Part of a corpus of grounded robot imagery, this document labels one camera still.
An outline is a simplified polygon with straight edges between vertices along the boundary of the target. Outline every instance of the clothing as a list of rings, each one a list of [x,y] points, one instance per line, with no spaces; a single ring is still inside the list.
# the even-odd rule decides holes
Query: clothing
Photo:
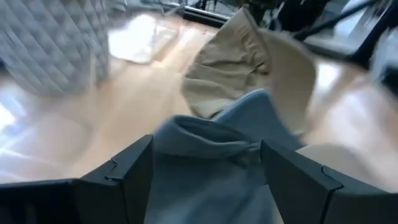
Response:
[[[259,160],[261,139],[303,147],[264,90],[242,96],[213,121],[174,116],[165,122],[154,133],[146,224],[280,223]]]
[[[200,50],[182,82],[191,110],[211,118],[252,90],[269,86],[270,58],[257,24],[242,7]]]

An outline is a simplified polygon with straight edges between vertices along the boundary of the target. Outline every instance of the light blue fabric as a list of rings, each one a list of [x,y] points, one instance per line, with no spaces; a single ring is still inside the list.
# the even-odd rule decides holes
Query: light blue fabric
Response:
[[[261,139],[301,144],[263,90],[214,121],[175,116],[154,133],[155,169],[146,224],[272,223],[272,195],[259,160]]]

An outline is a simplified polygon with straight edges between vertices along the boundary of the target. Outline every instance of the beige fabric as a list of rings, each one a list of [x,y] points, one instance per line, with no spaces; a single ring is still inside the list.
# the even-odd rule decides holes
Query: beige fabric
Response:
[[[210,118],[245,93],[271,89],[281,120],[298,133],[316,74],[307,49],[282,34],[259,30],[242,7],[200,50],[182,92],[196,115]]]
[[[191,110],[210,118],[243,94],[269,86],[269,54],[241,8],[200,50],[182,84]]]
[[[261,30],[271,56],[271,100],[286,127],[294,134],[307,126],[307,106],[317,79],[312,54],[296,40]]]

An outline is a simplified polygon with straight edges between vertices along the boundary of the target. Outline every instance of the wooden floor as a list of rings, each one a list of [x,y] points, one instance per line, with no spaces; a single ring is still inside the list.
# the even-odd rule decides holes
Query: wooden floor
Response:
[[[80,177],[173,114],[190,114],[180,82],[196,53],[216,32],[184,22],[178,41],[151,66],[113,59],[112,78],[98,90],[96,109],[81,117],[64,112],[63,104],[55,110],[62,113],[54,112],[54,105],[60,104],[43,102],[3,78],[0,119],[7,121],[0,125],[15,128],[8,133],[3,129],[0,136],[0,182]],[[317,63],[310,128],[303,141],[350,148],[384,189],[398,192],[397,102],[361,69],[324,59]],[[84,105],[81,100],[71,104]]]

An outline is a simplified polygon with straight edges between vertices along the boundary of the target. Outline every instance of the black metal frame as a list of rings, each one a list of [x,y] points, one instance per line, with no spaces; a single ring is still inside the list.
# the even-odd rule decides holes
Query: black metal frame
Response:
[[[320,32],[322,29],[326,27],[334,26],[338,21],[354,14],[355,12],[358,12],[361,9],[364,9],[365,7],[372,6],[378,1],[379,0],[368,0],[356,6],[354,9],[350,9],[342,13],[342,15],[338,16],[335,19],[332,19],[324,24],[314,27],[311,30],[306,30],[305,32],[299,32],[298,34],[295,34],[294,38],[300,41],[304,41],[308,36],[316,34],[317,32]],[[369,59],[371,58],[377,40],[386,29],[395,27],[397,25],[398,23],[397,16],[398,16],[398,1],[392,1],[391,5],[386,9],[385,13],[378,20],[377,24],[375,25],[371,33],[367,36],[363,44],[352,55],[346,55],[342,52],[336,52],[331,49],[327,49],[325,47],[320,47],[317,45],[312,45],[306,42],[304,42],[303,44],[315,54],[334,58],[337,60],[346,60],[368,69]],[[197,22],[216,28],[220,28],[229,19],[228,17],[225,16],[202,11],[192,7],[185,8],[185,13],[183,18],[188,21]]]
[[[392,208],[398,194],[389,194],[270,141],[261,142],[260,160],[285,224],[397,223],[398,213]]]

